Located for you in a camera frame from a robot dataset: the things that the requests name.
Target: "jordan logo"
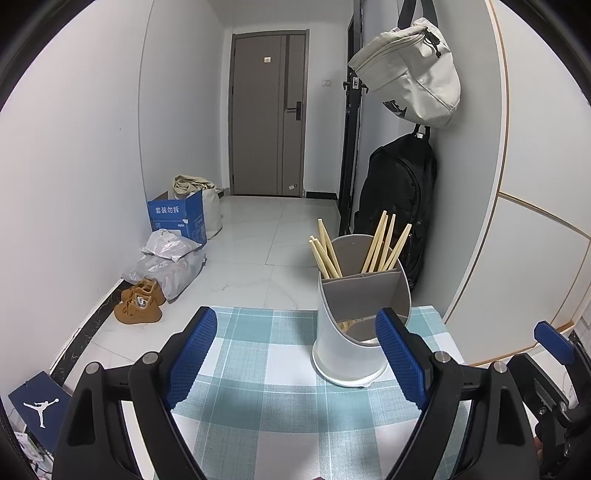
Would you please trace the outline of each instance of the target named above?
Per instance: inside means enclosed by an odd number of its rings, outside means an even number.
[[[59,402],[60,399],[56,398],[54,401],[52,402],[48,402],[48,401],[44,401],[41,403],[35,403],[35,405],[29,405],[28,403],[22,403],[23,405],[25,405],[26,407],[32,408],[33,410],[36,410],[37,413],[39,414],[39,426],[44,429],[45,425],[43,425],[43,412],[45,411],[45,409],[49,406],[49,405],[53,405],[54,403]]]

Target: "shoe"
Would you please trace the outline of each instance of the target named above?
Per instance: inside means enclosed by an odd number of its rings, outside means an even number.
[[[136,323],[156,323],[162,318],[162,310],[150,296],[143,295],[139,289],[123,303],[115,305],[115,318],[126,325]]]
[[[160,288],[160,284],[158,283],[158,281],[152,280],[148,277],[142,278],[133,287],[122,291],[121,301],[123,303],[128,301],[136,290],[139,290],[139,292],[142,295],[152,297],[156,302],[156,305],[158,306],[163,305],[166,301],[166,298],[164,297],[164,293],[162,293],[162,289]]]

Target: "cardboard box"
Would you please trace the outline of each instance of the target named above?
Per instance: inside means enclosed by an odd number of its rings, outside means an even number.
[[[168,193],[148,202],[152,230],[180,230],[181,235],[202,245],[207,243],[203,217],[203,193],[184,200],[168,200]]]

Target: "black backpack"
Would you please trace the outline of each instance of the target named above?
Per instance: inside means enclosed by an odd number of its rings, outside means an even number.
[[[400,255],[410,289],[417,284],[424,262],[424,250],[431,217],[437,159],[429,145],[430,128],[414,132],[384,147],[369,158],[367,179],[361,190],[354,233],[375,234],[382,212],[396,214],[391,246],[394,247],[407,223],[413,228]]]

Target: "wooden chopstick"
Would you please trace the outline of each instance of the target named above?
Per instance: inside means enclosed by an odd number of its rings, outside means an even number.
[[[335,266],[336,271],[339,273],[339,277],[342,278],[343,272],[341,272],[340,270],[339,259],[336,258],[335,249],[332,246],[332,241],[330,240],[329,233],[326,231],[326,228],[324,227],[324,222],[322,221],[322,218],[318,219],[318,229],[320,230],[320,236],[324,238],[324,240],[326,241],[326,245],[324,245],[324,247],[327,250],[330,259],[333,261],[333,265]]]
[[[322,261],[322,257],[320,256],[320,253],[319,253],[318,249],[316,248],[316,245],[314,244],[314,242],[312,240],[309,240],[309,241],[310,241],[310,246],[312,248],[312,253],[314,254],[314,258],[316,259],[316,263],[318,264],[318,268],[320,269],[320,272],[322,273],[322,277],[324,279],[330,278],[328,270],[326,270],[326,267],[324,266],[324,262]]]
[[[379,232],[382,228],[382,223],[385,222],[387,216],[388,216],[388,214],[387,214],[386,210],[384,210],[381,218],[379,219],[378,229],[375,231],[374,240],[371,242],[371,246],[369,247],[368,256],[365,259],[365,263],[363,264],[363,268],[361,269],[361,273],[366,273],[369,268],[369,263],[371,262],[371,259],[374,255],[374,252],[375,252],[375,246],[378,243],[378,235],[379,235]]]
[[[322,244],[320,243],[320,241],[314,237],[311,237],[310,240],[312,240],[314,246],[318,250],[318,253],[320,254],[320,258],[324,262],[324,266],[327,268],[330,276],[332,278],[339,278],[339,273],[336,271],[335,266],[330,261],[330,258],[328,256],[328,254],[326,253],[326,250],[324,248],[322,248]]]
[[[413,226],[408,223],[404,228],[404,232],[402,232],[402,235],[400,235],[400,238],[398,239],[398,242],[396,242],[396,246],[394,247],[390,258],[388,259],[387,266],[384,267],[385,270],[392,270],[396,266],[396,261],[398,260],[400,253],[402,253],[402,249],[404,248],[404,244],[406,243],[408,234],[410,233],[410,229],[412,227]]]
[[[394,222],[396,221],[396,215],[392,215],[390,220],[390,227],[388,228],[388,234],[386,240],[384,240],[384,251],[382,251],[382,257],[379,259],[378,272],[384,271],[384,265],[388,258],[388,250],[390,249],[390,242],[392,241],[392,233],[394,232]]]
[[[329,240],[327,240],[326,237],[328,237],[328,234],[325,236],[324,232],[322,230],[323,224],[322,224],[322,218],[318,219],[318,232],[319,232],[319,238],[320,238],[320,244],[322,245],[322,248],[324,248],[324,250],[326,250],[326,244]]]
[[[378,236],[378,242],[375,244],[374,257],[372,258],[371,264],[369,266],[368,272],[370,272],[370,273],[375,271],[375,265],[378,262],[379,253],[382,249],[382,243],[384,241],[384,235],[386,233],[387,224],[388,224],[388,214],[386,214],[386,217],[384,218],[384,221],[382,222],[382,228],[379,230],[379,232],[376,232],[376,235]]]

